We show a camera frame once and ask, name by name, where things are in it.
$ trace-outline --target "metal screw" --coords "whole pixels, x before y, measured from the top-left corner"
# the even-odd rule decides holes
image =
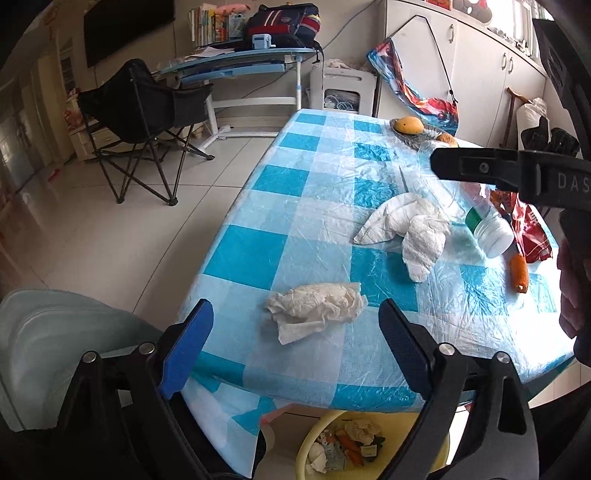
[[[142,343],[139,346],[139,352],[142,355],[149,355],[151,354],[154,350],[156,350],[156,346],[152,343],[152,342],[145,342]]]
[[[496,354],[496,359],[502,364],[508,364],[511,361],[511,357],[505,352],[499,352]]]
[[[91,364],[92,362],[94,362],[96,360],[96,352],[86,352],[84,355],[82,355],[82,361],[86,364]]]
[[[442,343],[439,345],[439,351],[443,353],[443,355],[447,356],[452,356],[454,353],[456,353],[456,349],[449,343]]]

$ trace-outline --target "black screen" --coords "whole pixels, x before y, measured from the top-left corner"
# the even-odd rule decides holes
[[[174,20],[174,0],[102,0],[84,16],[86,65]]]

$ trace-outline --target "pink plastic object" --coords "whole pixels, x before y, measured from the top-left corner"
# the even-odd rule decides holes
[[[222,5],[216,8],[216,15],[243,14],[251,8],[245,4]]]

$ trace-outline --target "plastic table cover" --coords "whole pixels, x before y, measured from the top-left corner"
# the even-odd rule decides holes
[[[182,321],[200,298],[213,304],[213,330],[183,397],[237,473],[251,476],[261,416],[288,403],[421,408],[378,326],[387,298],[463,354],[508,352],[524,382],[572,356],[573,341],[558,325],[553,238],[554,259],[530,265],[527,294],[512,292],[503,257],[487,259],[463,223],[452,224],[442,257],[421,284],[408,278],[402,238],[352,244],[376,207],[406,191],[440,203],[445,192],[386,120],[302,110],[240,192],[178,316]],[[361,282],[368,308],[353,324],[281,345],[265,308],[270,293],[322,282]]]

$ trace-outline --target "backpack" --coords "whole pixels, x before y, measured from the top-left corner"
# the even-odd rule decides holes
[[[258,12],[246,22],[245,42],[252,45],[252,36],[268,33],[277,48],[315,48],[322,50],[315,41],[320,31],[320,14],[314,4],[261,5]]]

